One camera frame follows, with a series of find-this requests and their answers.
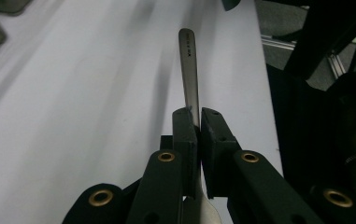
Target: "screw hole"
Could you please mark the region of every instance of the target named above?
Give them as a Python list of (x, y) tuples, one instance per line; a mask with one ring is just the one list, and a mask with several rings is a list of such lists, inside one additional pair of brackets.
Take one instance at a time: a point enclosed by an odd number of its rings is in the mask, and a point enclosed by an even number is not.
[(90, 196), (88, 203), (92, 206), (99, 207), (110, 203), (112, 199), (113, 192), (108, 189), (100, 189)]
[(352, 199), (349, 196), (334, 189), (326, 189), (323, 192), (323, 196), (330, 203), (333, 203), (340, 207), (352, 207), (353, 205)]
[(175, 155), (169, 152), (164, 152), (158, 155), (159, 161), (172, 161), (175, 159)]
[(251, 153), (243, 153), (241, 155), (241, 159), (247, 162), (257, 162), (259, 161), (259, 157), (251, 154)]
[(293, 215), (292, 222), (294, 224), (306, 224), (306, 219), (299, 215)]
[(156, 213), (148, 213), (144, 221), (146, 224), (155, 224), (160, 220), (160, 217)]

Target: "brass ring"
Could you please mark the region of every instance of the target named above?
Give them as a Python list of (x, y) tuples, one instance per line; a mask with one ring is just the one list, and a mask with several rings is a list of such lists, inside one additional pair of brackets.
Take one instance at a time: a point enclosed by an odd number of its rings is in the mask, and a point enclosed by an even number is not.
[(113, 192), (111, 192), (108, 189), (99, 189), (90, 196), (90, 198), (88, 199), (88, 203), (92, 206), (99, 207), (107, 203), (110, 203), (112, 199), (113, 199)]
[(175, 159), (175, 155), (170, 152), (163, 152), (160, 155), (158, 155), (159, 161), (172, 161), (174, 159)]
[(247, 162), (258, 162), (259, 161), (259, 157), (255, 156), (251, 153), (248, 153), (248, 152), (242, 153), (241, 159), (244, 161), (247, 161)]
[(340, 206), (340, 207), (352, 207), (353, 206), (352, 199), (349, 196), (347, 196), (337, 190), (326, 189), (323, 192), (323, 196), (326, 198), (327, 201), (329, 201), (330, 203), (333, 203), (337, 206)]

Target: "white table surface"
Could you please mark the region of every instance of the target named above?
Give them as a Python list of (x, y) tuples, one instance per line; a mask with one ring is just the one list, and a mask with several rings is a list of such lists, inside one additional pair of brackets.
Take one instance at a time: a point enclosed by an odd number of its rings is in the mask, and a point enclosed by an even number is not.
[(221, 0), (34, 0), (0, 24), (0, 224), (61, 223), (86, 188), (143, 175), (184, 106), (183, 27), (196, 34), (200, 106), (281, 172), (252, 0), (229, 12)]

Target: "metal tool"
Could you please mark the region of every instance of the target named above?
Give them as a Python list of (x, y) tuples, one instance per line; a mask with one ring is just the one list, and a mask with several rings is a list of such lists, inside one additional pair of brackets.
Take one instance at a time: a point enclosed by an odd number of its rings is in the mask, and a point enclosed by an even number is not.
[[(178, 42), (186, 107), (192, 112), (192, 123), (199, 129), (200, 116), (194, 32), (189, 29), (181, 29), (178, 33)], [(209, 202), (202, 190), (200, 169), (198, 169), (197, 174), (195, 199), (187, 197), (183, 202), (183, 223), (221, 224), (218, 211)]]

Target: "black mechanism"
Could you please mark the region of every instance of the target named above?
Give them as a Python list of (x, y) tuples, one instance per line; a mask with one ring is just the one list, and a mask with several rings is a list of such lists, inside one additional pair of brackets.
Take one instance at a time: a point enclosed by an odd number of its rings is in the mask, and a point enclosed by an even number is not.
[[(199, 121), (193, 38), (188, 29), (179, 33), (183, 80), (191, 82), (185, 85), (187, 106), (173, 113), (173, 135), (161, 136), (160, 150), (141, 179), (126, 189), (101, 184), (85, 190), (64, 224), (179, 224), (188, 214), (200, 214), (199, 223), (221, 223), (213, 206), (202, 201), (201, 163), (208, 198), (228, 198), (235, 224), (356, 223), (356, 197), (350, 192), (314, 186), (303, 197), (263, 155), (241, 149), (220, 112), (202, 108)], [(183, 196), (189, 200), (183, 202)]]
[(241, 0), (221, 0), (223, 2), (224, 10), (229, 11), (241, 2)]

